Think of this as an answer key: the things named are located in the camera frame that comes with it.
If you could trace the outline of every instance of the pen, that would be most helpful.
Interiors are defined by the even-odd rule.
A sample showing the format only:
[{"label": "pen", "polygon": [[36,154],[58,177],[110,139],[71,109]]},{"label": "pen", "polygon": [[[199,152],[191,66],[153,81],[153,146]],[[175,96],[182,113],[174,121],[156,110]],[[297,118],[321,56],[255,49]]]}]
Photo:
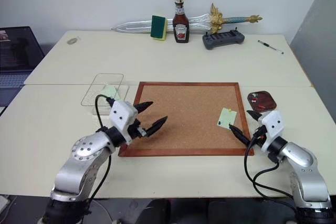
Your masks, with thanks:
[{"label": "pen", "polygon": [[258,40],[259,43],[263,44],[264,46],[266,47],[269,47],[269,48],[272,48],[273,50],[275,51],[279,51],[282,55],[284,54],[283,51],[281,51],[280,49],[276,49],[274,47],[271,47],[269,44],[265,43],[265,42],[262,42],[261,40]]}]

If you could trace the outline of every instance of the toy sword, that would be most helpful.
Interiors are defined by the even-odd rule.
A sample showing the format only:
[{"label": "toy sword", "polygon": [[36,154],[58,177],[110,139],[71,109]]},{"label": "toy sword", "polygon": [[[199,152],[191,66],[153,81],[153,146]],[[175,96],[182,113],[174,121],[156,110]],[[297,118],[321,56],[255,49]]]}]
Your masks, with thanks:
[{"label": "toy sword", "polygon": [[[215,34],[218,30],[221,30],[222,24],[242,22],[255,23],[259,20],[262,20],[262,17],[259,15],[251,15],[249,17],[223,18],[223,14],[218,11],[218,8],[216,8],[214,4],[212,4],[211,15],[207,13],[202,16],[189,18],[189,28],[190,30],[209,31],[211,34]],[[173,19],[169,18],[167,19],[167,22],[167,31],[173,31]],[[150,33],[151,27],[152,21],[147,20],[123,23],[112,28],[112,30],[121,33]]]}]

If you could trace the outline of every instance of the ketchup bottle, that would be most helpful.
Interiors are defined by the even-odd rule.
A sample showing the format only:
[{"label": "ketchup bottle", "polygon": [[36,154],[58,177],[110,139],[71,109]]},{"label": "ketchup bottle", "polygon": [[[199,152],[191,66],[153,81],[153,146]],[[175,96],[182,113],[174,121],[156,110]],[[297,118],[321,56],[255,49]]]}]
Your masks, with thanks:
[{"label": "ketchup bottle", "polygon": [[177,43],[188,43],[189,20],[184,14],[183,2],[176,3],[175,17],[173,19],[174,36]]}]

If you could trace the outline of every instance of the laptop screen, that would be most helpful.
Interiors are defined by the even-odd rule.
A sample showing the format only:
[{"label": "laptop screen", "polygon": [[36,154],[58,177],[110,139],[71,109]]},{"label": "laptop screen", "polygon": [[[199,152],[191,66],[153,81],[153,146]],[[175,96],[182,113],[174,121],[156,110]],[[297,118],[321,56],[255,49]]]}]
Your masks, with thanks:
[{"label": "laptop screen", "polygon": [[43,57],[30,27],[0,28],[0,72],[33,70]]}]

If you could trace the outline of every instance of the green sticky note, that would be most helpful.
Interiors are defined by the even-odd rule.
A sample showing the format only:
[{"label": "green sticky note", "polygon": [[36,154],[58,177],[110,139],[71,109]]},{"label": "green sticky note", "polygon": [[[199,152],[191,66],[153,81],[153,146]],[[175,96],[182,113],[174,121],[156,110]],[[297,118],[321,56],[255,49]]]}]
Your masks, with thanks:
[{"label": "green sticky note", "polygon": [[111,97],[115,100],[120,100],[120,96],[117,93],[117,89],[113,85],[106,85],[101,91],[100,94]]},{"label": "green sticky note", "polygon": [[236,111],[223,108],[221,115],[219,116],[217,126],[230,129],[229,124],[233,125],[235,123],[236,115],[237,115]]}]

